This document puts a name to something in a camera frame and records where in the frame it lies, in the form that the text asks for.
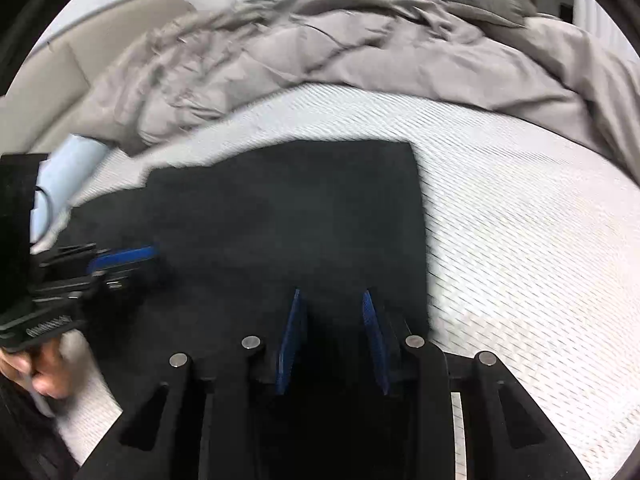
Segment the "person's left hand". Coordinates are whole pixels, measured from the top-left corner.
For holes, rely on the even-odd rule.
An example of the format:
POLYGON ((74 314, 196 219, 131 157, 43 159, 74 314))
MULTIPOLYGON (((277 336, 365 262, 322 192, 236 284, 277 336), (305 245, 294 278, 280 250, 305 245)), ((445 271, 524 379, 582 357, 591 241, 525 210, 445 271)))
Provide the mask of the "person's left hand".
POLYGON ((62 338, 48 340, 32 353, 8 353, 1 350, 1 374, 27 389, 26 377, 32 378, 32 388, 43 396, 62 400, 73 393, 73 377, 61 352, 62 338))

